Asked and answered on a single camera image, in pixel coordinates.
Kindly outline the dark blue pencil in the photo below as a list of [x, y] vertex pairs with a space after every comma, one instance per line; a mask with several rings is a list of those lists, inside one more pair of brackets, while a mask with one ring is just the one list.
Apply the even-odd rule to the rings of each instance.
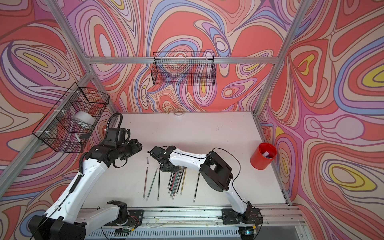
[[160, 200], [160, 185], [161, 185], [161, 171], [158, 170], [158, 190], [157, 190], [157, 201]]

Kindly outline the red pencil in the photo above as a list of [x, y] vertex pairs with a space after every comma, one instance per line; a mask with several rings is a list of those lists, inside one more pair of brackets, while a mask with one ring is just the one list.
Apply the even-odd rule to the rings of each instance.
[[143, 189], [143, 200], [146, 198], [146, 188], [147, 188], [147, 179], [148, 179], [149, 168], [146, 168], [145, 180], [144, 180], [144, 189]]

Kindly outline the green pencil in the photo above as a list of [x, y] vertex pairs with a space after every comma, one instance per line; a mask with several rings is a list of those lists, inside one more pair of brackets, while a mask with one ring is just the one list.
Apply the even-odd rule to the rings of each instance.
[[153, 186], [154, 186], [154, 183], [155, 183], [155, 180], [156, 180], [156, 176], [157, 176], [158, 171], [159, 171], [159, 168], [157, 168], [157, 169], [155, 170], [154, 177], [153, 177], [153, 179], [152, 179], [151, 186], [150, 186], [150, 189], [149, 189], [149, 191], [148, 191], [148, 195], [147, 195], [147, 197], [146, 197], [146, 201], [148, 201], [149, 198], [150, 198], [150, 195], [151, 195], [151, 192], [152, 192], [152, 189], [153, 189]]

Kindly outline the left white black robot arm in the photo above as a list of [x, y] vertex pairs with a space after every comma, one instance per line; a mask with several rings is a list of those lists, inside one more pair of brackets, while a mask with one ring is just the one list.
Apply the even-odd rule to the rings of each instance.
[[130, 214], [127, 204], [109, 201], [106, 207], [79, 218], [78, 214], [98, 179], [116, 160], [128, 158], [142, 150], [142, 144], [131, 139], [129, 129], [106, 126], [104, 139], [79, 159], [79, 171], [58, 200], [42, 216], [33, 216], [28, 224], [34, 240], [83, 240], [104, 225], [124, 226]]

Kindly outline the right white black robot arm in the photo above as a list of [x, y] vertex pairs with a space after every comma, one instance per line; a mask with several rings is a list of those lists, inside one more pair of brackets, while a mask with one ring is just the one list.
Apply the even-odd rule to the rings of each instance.
[[193, 154], [175, 146], [166, 149], [155, 146], [149, 151], [150, 157], [160, 165], [160, 171], [175, 173], [181, 167], [196, 170], [213, 190], [223, 193], [231, 204], [230, 209], [222, 209], [224, 225], [246, 224], [260, 226], [263, 216], [258, 208], [245, 201], [234, 188], [234, 176], [230, 165], [215, 151], [208, 154]]

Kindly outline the bundle of coloured pencils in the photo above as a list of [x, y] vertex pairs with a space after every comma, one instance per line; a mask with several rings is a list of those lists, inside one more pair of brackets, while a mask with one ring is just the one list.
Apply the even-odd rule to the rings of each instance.
[[177, 192], [179, 191], [179, 186], [184, 173], [184, 167], [179, 167], [177, 172], [174, 172], [172, 175], [171, 183], [169, 185], [169, 197], [174, 199]]

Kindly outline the black pencil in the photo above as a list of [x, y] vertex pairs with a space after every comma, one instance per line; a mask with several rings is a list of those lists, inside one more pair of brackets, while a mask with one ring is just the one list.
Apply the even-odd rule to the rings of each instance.
[[196, 197], [197, 197], [197, 192], [198, 192], [198, 187], [199, 187], [199, 181], [200, 181], [200, 172], [198, 173], [197, 176], [197, 182], [196, 182], [196, 187], [195, 187], [195, 192], [194, 192], [194, 198], [193, 198], [193, 203], [196, 202]]

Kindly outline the white tape roll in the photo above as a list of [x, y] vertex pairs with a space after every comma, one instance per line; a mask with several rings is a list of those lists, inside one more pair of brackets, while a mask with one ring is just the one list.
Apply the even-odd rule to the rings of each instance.
[[95, 118], [84, 111], [78, 111], [72, 118], [86, 126], [92, 126], [95, 123]]

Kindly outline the white marker in basket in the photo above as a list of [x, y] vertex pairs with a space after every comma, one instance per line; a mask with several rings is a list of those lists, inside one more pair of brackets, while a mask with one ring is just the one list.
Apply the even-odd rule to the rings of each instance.
[[78, 143], [82, 146], [83, 142], [82, 142], [81, 138], [79, 137], [79, 135], [77, 133], [75, 133], [75, 137], [76, 137]]

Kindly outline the red plastic cup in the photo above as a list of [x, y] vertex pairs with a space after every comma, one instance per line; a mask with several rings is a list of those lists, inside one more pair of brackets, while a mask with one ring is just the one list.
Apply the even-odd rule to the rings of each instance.
[[261, 143], [251, 156], [251, 165], [257, 170], [266, 169], [277, 156], [277, 149], [269, 143]]

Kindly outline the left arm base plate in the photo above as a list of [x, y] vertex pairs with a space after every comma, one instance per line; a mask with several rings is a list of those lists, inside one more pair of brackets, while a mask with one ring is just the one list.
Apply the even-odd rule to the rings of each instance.
[[138, 227], [142, 225], [144, 210], [128, 209], [127, 214], [117, 220], [107, 223], [104, 227]]

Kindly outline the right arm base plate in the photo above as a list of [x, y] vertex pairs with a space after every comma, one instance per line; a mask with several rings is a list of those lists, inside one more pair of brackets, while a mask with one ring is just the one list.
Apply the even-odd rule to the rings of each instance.
[[223, 221], [224, 225], [261, 225], [263, 223], [263, 216], [260, 209], [252, 208], [247, 217], [243, 214], [235, 212], [233, 209], [222, 209], [222, 215], [219, 220]]

